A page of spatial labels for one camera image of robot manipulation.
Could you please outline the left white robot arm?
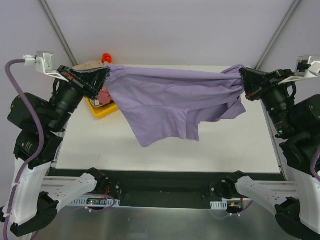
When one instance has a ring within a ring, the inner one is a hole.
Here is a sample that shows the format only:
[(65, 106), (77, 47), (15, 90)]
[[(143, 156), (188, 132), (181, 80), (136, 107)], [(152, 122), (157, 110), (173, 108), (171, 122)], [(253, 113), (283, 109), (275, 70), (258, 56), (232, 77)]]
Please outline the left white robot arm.
[(23, 237), (46, 228), (58, 212), (84, 194), (109, 193), (107, 177), (90, 168), (57, 190), (42, 191), (44, 177), (63, 142), (61, 133), (84, 98), (95, 99), (110, 74), (107, 67), (74, 70), (60, 66), (51, 98), (44, 100), (20, 92), (13, 100), (8, 120), (18, 127), (14, 147), (15, 173), (11, 193), (0, 209), (4, 231)]

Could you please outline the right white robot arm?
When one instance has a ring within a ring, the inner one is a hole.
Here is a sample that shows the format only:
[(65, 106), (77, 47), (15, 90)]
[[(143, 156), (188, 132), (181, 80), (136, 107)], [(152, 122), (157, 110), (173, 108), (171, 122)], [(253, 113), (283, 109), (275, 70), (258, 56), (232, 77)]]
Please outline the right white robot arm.
[(320, 97), (295, 103), (296, 82), (291, 70), (262, 72), (241, 68), (245, 96), (262, 101), (282, 140), (280, 148), (294, 175), (298, 196), (277, 195), (247, 174), (236, 171), (225, 179), (227, 198), (243, 195), (267, 209), (278, 225), (300, 240), (320, 237)]

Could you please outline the purple t-shirt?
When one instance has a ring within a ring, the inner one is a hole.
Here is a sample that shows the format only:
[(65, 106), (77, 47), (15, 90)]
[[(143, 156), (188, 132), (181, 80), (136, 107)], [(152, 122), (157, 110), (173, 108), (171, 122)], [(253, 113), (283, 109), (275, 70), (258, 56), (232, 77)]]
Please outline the purple t-shirt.
[(198, 141), (199, 124), (246, 110), (240, 65), (220, 73), (110, 65), (104, 84), (142, 147), (166, 139)]

